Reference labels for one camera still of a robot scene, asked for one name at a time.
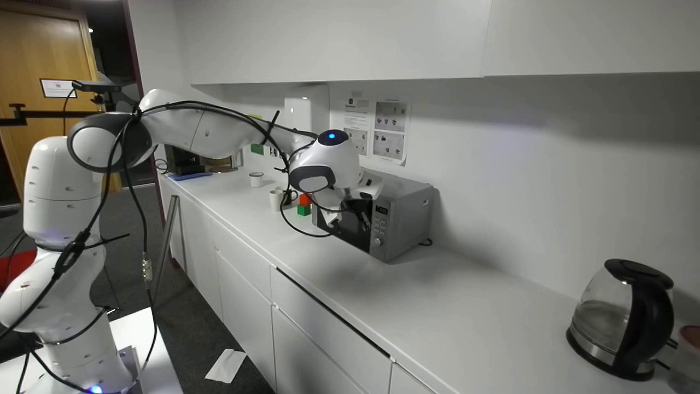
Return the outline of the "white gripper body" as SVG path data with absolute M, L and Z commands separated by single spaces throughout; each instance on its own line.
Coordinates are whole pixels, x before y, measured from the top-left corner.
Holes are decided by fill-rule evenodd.
M 344 210 L 361 210 L 370 206 L 384 191 L 380 179 L 364 179 L 356 189 L 349 189 L 341 208 Z

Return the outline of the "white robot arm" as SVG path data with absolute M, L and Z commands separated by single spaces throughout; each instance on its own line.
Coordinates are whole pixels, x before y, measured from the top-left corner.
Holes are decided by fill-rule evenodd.
M 25 235 L 38 253 L 0 297 L 2 326 L 42 341 L 25 352 L 42 377 L 18 394 L 127 394 L 139 386 L 106 311 L 91 297 L 108 259 L 98 219 L 112 174 L 142 166 L 160 146 L 225 160 L 247 142 L 270 142 L 300 192 L 349 192 L 361 183 L 347 134 L 327 129 L 304 149 L 298 136 L 214 100 L 151 90 L 130 111 L 93 114 L 70 134 L 36 142 L 25 177 Z

